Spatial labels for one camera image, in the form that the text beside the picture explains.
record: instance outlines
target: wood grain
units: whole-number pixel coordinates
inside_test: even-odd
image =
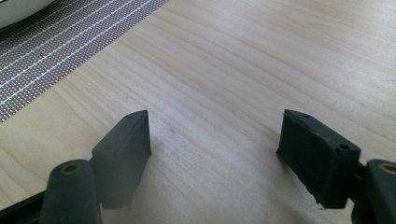
[[[394,1],[171,0],[0,126],[0,208],[147,109],[153,155],[105,223],[350,223],[276,157],[283,110],[396,161]]]

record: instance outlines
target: screw hole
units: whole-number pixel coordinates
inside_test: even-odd
[[[342,149],[349,149],[349,146],[348,146],[348,145],[345,145],[345,144],[341,144],[341,145],[340,145],[340,148],[342,148]]]
[[[381,170],[391,174],[391,175],[396,175],[396,165],[390,164],[390,163],[381,163],[378,165]]]
[[[80,168],[81,168],[80,164],[71,163],[71,164],[64,166],[64,168],[62,169],[62,174],[71,175],[71,174],[77,172]]]

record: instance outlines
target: clamp jaw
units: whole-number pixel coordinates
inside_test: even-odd
[[[354,224],[396,224],[396,163],[359,163],[361,149],[317,119],[285,110],[276,152],[323,208],[355,206]]]
[[[55,167],[47,190],[1,211],[0,223],[101,224],[100,204],[131,204],[150,155],[149,113],[130,114],[93,148],[90,161]]]

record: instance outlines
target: placemat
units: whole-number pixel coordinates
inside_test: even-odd
[[[0,30],[0,123],[168,0],[57,0]]]

